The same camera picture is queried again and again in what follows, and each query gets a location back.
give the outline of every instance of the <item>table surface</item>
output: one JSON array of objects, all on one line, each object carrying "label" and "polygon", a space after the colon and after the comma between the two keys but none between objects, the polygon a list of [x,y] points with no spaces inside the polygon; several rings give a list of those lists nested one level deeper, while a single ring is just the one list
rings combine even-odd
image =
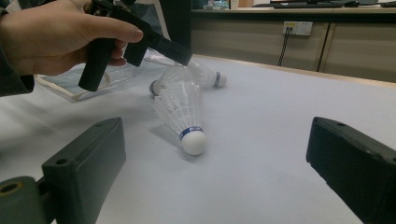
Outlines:
[{"label": "table surface", "polygon": [[101,223],[361,223],[305,160],[314,117],[396,148],[396,85],[195,56],[228,77],[203,90],[208,150],[183,152],[155,115],[147,72],[73,103],[36,84],[0,99],[0,181],[40,165],[94,123],[122,117],[127,161]]}]

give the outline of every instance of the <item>shuttlecock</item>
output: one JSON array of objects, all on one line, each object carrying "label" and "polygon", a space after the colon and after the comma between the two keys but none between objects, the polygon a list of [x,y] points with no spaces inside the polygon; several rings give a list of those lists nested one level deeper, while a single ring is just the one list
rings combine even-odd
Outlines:
[{"label": "shuttlecock", "polygon": [[187,67],[172,65],[165,70],[163,75],[149,85],[152,94],[158,95],[166,83],[178,80],[192,81],[203,88],[223,87],[227,77],[220,72],[214,72],[201,63],[190,61]]},{"label": "shuttlecock", "polygon": [[205,151],[206,136],[201,128],[201,91],[190,81],[168,82],[154,98],[156,115],[179,134],[183,149],[190,155]]}]

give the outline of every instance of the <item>wall socket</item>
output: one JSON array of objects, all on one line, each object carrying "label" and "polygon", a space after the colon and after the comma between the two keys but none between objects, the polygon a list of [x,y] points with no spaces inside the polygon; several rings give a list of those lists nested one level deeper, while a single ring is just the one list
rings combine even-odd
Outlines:
[{"label": "wall socket", "polygon": [[291,28],[289,35],[311,35],[312,21],[285,21],[283,23],[283,34],[287,28]]}]

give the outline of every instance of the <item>hand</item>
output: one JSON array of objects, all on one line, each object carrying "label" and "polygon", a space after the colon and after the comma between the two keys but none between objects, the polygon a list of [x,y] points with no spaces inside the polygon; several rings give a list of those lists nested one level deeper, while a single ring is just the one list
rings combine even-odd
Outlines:
[{"label": "hand", "polygon": [[0,19],[0,43],[20,75],[59,75],[87,61],[95,38],[115,38],[110,65],[124,65],[126,43],[143,33],[128,22],[86,14],[91,0],[57,0],[41,7],[9,13]]}]

